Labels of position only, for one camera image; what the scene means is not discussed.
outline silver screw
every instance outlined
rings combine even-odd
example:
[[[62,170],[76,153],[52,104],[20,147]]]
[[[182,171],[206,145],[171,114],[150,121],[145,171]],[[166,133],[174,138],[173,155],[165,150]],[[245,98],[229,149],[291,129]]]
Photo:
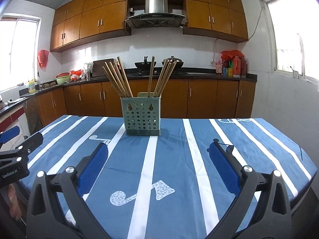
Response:
[[[280,177],[280,176],[281,176],[281,173],[280,173],[280,171],[278,171],[278,170],[274,170],[274,175],[277,176],[277,177]]]
[[[42,177],[44,175],[44,171],[39,171],[38,173],[37,173],[37,176],[38,177]]]
[[[69,167],[67,167],[67,168],[65,169],[65,171],[66,171],[66,173],[72,173],[72,172],[74,172],[74,167],[69,166]]]
[[[246,165],[246,166],[244,166],[244,171],[245,172],[252,172],[253,169],[249,165]]]

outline plastic bag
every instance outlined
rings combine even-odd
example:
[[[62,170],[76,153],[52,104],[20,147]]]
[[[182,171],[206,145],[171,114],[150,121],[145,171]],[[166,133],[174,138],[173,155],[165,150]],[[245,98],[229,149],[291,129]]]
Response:
[[[41,49],[38,52],[38,63],[39,63],[40,68],[47,67],[48,58],[49,58],[49,51]]]

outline blue gripper pad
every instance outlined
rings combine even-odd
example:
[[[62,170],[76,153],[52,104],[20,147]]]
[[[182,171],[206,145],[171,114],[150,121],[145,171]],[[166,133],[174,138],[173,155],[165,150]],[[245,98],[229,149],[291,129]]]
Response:
[[[78,179],[78,193],[82,197],[90,192],[93,184],[101,172],[108,157],[108,148],[104,143],[100,143],[92,154],[90,162],[82,171]]]
[[[207,151],[226,188],[237,197],[240,193],[240,180],[224,153],[214,143],[211,143]]]
[[[20,128],[18,126],[14,126],[13,128],[8,129],[0,135],[0,143],[5,144],[10,141],[12,138],[18,136],[20,134]]]

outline range hood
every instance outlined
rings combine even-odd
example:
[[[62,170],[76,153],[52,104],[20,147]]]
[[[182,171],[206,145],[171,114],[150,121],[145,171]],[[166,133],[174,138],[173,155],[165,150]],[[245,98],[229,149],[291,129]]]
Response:
[[[167,0],[145,0],[145,13],[131,16],[125,22],[131,28],[180,27],[186,16],[168,13]]]

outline blue tablecloth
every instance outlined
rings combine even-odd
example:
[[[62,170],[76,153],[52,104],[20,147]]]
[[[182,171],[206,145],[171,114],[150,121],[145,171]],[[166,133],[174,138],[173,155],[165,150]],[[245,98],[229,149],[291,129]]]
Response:
[[[234,199],[207,152],[214,138],[233,144],[241,165],[280,170],[290,201],[317,172],[303,149],[263,119],[162,119],[159,137],[138,137],[125,135],[123,118],[62,116],[40,132],[43,144],[30,154],[30,175],[21,180],[29,190],[38,171],[62,172],[100,142],[108,144],[108,160],[84,199],[112,238],[205,238]]]

